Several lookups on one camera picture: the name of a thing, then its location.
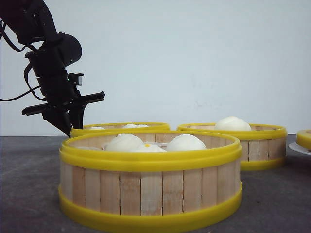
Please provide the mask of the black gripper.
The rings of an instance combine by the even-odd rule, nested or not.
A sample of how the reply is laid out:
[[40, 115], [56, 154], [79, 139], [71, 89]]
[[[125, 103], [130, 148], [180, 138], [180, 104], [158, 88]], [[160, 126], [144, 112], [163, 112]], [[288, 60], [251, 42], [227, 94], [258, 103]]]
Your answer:
[[38, 78], [40, 91], [46, 101], [26, 107], [24, 115], [42, 113], [43, 119], [70, 137], [71, 128], [83, 129], [83, 117], [86, 106], [104, 100], [105, 93], [99, 92], [82, 96], [78, 86], [67, 80], [68, 73]]

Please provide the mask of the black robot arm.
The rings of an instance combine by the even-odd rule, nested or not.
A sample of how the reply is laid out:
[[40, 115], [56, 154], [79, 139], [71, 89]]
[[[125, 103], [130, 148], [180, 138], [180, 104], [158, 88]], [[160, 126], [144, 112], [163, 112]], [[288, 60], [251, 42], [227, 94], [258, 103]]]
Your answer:
[[[23, 48], [16, 47], [5, 33], [9, 27]], [[34, 71], [42, 104], [28, 106], [24, 115], [41, 114], [43, 119], [67, 136], [72, 129], [83, 128], [83, 116], [90, 103], [103, 101], [104, 92], [82, 96], [77, 89], [82, 73], [67, 73], [66, 67], [82, 56], [82, 47], [72, 35], [58, 32], [52, 15], [42, 0], [2, 0], [0, 2], [0, 37], [17, 52], [29, 48], [24, 80]]]

